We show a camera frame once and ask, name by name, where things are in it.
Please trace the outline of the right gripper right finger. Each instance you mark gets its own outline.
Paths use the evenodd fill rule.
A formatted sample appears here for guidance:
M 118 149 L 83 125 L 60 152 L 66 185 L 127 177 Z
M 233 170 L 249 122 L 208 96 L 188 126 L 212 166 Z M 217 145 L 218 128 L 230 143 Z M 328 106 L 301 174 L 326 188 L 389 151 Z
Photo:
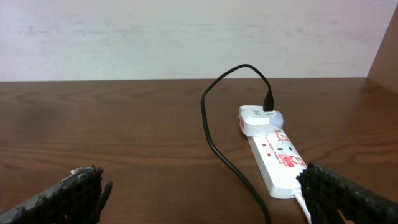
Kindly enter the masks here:
M 397 224 L 397 204 L 318 164 L 298 176 L 312 223 Z

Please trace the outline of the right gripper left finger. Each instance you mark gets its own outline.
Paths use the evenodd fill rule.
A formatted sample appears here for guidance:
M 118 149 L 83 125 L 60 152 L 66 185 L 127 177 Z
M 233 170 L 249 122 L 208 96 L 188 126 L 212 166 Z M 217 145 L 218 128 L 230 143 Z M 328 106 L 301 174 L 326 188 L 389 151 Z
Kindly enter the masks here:
M 59 183 L 1 214 L 1 224 L 97 224 L 113 183 L 102 186 L 103 169 L 80 167 Z

